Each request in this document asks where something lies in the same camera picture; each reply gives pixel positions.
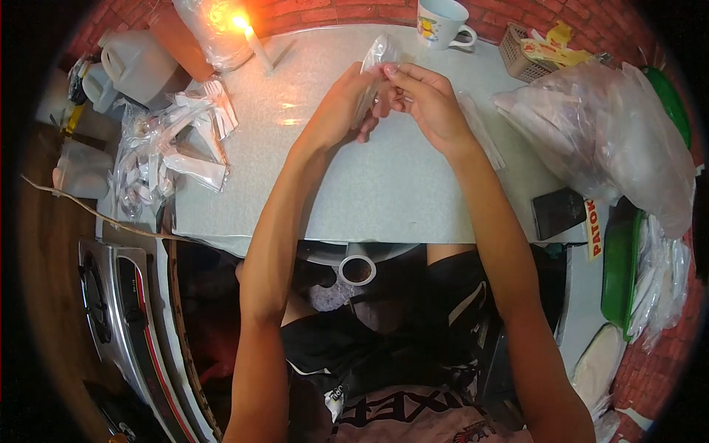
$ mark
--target shorts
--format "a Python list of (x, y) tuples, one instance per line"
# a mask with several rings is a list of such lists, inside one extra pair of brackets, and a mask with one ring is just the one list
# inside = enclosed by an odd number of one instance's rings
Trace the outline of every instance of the shorts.
[(288, 363), (324, 396), (333, 422), (348, 398), (388, 386), (448, 386), (474, 397), (474, 326), (483, 307), (494, 310), (477, 251), (431, 264), (416, 283), (390, 335), (369, 329), (348, 305), (281, 328)]

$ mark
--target gas stove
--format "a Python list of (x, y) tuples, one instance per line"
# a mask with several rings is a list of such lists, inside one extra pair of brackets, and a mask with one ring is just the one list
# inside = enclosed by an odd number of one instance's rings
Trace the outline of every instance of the gas stove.
[(79, 241), (86, 318), (102, 361), (114, 363), (173, 442), (197, 442), (162, 363), (143, 249)]

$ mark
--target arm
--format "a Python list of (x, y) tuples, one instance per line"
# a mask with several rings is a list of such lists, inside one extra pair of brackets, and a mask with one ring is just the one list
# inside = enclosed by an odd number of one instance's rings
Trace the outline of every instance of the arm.
[[(308, 195), (325, 173), (328, 150), (348, 133), (360, 95), (375, 76), (353, 64), (333, 84), (286, 158), (264, 206), (240, 280), (241, 331), (224, 442), (285, 442), (288, 428), (286, 359), (281, 320)], [(365, 120), (364, 142), (376, 125)]]
[(569, 384), (539, 297), (532, 251), (495, 171), (470, 132), (450, 82), (421, 67), (385, 66), (411, 114), (448, 160), (463, 193), (480, 259), (508, 333), (515, 390), (537, 442), (594, 442), (593, 423)]

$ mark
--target wooden edge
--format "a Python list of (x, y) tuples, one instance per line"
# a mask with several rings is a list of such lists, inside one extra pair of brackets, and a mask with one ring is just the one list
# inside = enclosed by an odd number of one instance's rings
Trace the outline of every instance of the wooden edge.
[[(171, 224), (172, 214), (169, 207), (165, 208), (163, 215), (163, 225), (161, 231), (170, 231), (169, 225)], [(177, 337), (179, 338), (180, 350), (182, 351), (182, 360), (184, 362), (184, 367), (187, 372), (187, 379), (189, 380), (189, 385), (192, 387), (192, 393), (197, 400), (197, 405), (200, 411), (204, 414), (204, 418), (207, 423), (211, 426), (213, 430), (214, 437), (221, 442), (224, 434), (219, 428), (212, 409), (209, 407), (207, 402), (207, 397), (202, 391), (202, 385), (199, 382), (199, 375), (197, 374), (197, 368), (194, 366), (194, 361), (192, 360), (192, 352), (189, 349), (189, 341), (187, 340), (187, 331), (184, 326), (184, 317), (182, 315), (182, 305), (180, 302), (179, 295), (179, 284), (177, 279), (177, 241), (176, 240), (163, 240), (163, 245), (167, 251), (167, 280), (170, 296), (170, 305), (172, 306), (172, 316), (175, 321), (175, 327), (177, 328)]]

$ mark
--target graphic t-shirt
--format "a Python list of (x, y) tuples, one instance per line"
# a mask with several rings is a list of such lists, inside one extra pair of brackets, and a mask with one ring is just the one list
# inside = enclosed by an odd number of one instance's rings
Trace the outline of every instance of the graphic t-shirt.
[(533, 443), (510, 432), (451, 391), (392, 386), (352, 399), (335, 422), (330, 443)]

